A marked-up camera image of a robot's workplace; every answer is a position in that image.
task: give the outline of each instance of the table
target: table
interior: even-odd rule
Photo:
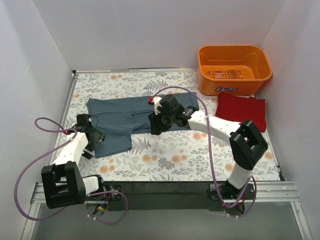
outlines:
[[[76,123],[77,114],[88,113],[89,98],[116,99],[150,96],[167,86],[181,86],[196,92],[215,115],[218,98],[204,96],[198,89],[197,72],[186,71],[126,71],[79,73],[68,106],[64,127]],[[167,89],[165,94],[182,93],[181,89]],[[263,134],[266,141],[270,139]],[[78,168],[82,176],[101,174],[105,181],[211,181],[208,136],[206,133],[182,130],[133,134],[132,149],[108,157],[81,158]],[[59,144],[66,141],[61,135]],[[215,174],[218,181],[228,179],[234,167],[230,146],[212,137]],[[252,171],[257,181],[279,181],[277,162],[269,147]]]

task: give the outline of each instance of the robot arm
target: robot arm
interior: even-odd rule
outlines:
[[[203,111],[189,106],[184,108],[173,95],[164,98],[150,99],[149,104],[155,113],[149,115],[151,134],[159,135],[166,132],[173,124],[208,133],[207,117]],[[235,197],[244,186],[254,166],[268,149],[268,144],[257,126],[250,120],[244,123],[223,120],[208,116],[212,136],[230,144],[235,166],[225,183],[225,193]]]
[[[91,124],[88,114],[77,115],[77,124],[72,128],[78,131],[75,139],[67,144],[49,165],[41,171],[45,201],[50,209],[82,204],[86,196],[96,191],[103,192],[103,179],[100,175],[81,177],[78,163],[81,156],[88,159],[105,134]],[[71,139],[74,133],[66,132],[67,139]]]

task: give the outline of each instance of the gray-blue garment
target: gray-blue garment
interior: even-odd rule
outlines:
[[[199,107],[197,98],[189,92],[177,93],[174,96],[184,108]],[[149,96],[89,99],[86,106],[92,116],[92,125],[105,133],[104,141],[94,151],[96,158],[126,152],[132,148],[131,134],[150,133],[148,115],[153,113],[155,108],[148,104],[148,100]],[[174,130],[186,128],[174,125],[170,131]]]

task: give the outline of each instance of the red cloth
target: red cloth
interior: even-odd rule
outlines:
[[[218,97],[215,116],[241,123],[251,120],[260,132],[266,131],[266,101],[264,99],[232,96],[222,92]]]

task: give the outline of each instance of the floral tablecloth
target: floral tablecloth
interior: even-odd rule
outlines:
[[[76,123],[77,114],[88,113],[89,98],[116,99],[150,96],[167,86],[182,86],[197,93],[214,115],[217,97],[204,96],[198,90],[197,73],[184,72],[123,72],[80,73],[75,84],[64,127]],[[182,93],[168,89],[164,93]],[[132,149],[108,157],[82,157],[79,170],[82,176],[101,174],[105,181],[210,181],[212,180],[206,133],[184,130],[164,132],[160,136],[149,133],[133,134]],[[60,144],[66,141],[60,137]],[[214,168],[217,180],[225,181],[234,160],[230,146],[212,137]],[[266,152],[253,170],[256,180],[278,181],[274,157]]]

